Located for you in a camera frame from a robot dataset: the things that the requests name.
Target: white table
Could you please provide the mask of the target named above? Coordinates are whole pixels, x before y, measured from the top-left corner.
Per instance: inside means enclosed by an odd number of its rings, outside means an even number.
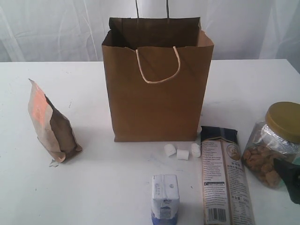
[[[27,78],[70,119],[83,146],[56,168],[27,112]],[[238,130],[244,150],[272,103],[300,103],[299,87],[300,75],[286,60],[212,61],[201,124]],[[151,225],[152,175],[172,173],[180,188],[178,225],[203,224],[200,159],[167,158],[163,142],[113,138],[102,62],[0,63],[0,224]],[[299,224],[300,205],[285,187],[270,190],[248,170],[247,179],[257,225]]]

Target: white box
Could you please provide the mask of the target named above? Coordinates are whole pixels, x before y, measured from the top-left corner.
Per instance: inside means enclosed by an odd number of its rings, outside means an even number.
[[[152,221],[177,222],[179,190],[176,175],[155,175],[152,179]]]

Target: white backdrop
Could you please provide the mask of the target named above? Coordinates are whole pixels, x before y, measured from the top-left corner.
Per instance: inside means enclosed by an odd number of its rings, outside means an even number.
[[[165,0],[138,0],[166,17]],[[169,0],[170,17],[200,16],[214,59],[284,58],[300,71],[300,0]],[[136,17],[135,0],[0,0],[0,61],[102,60],[109,17]]]

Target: gold lid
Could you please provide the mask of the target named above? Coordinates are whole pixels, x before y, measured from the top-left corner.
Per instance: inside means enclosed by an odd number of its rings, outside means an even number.
[[[266,123],[271,130],[293,143],[300,143],[300,105],[293,102],[277,102],[270,106]]]

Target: jar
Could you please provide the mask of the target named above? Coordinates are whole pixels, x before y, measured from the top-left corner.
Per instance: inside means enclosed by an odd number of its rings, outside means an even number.
[[[274,170],[274,158],[300,165],[300,105],[277,102],[258,121],[243,153],[244,165],[266,186],[283,184]]]

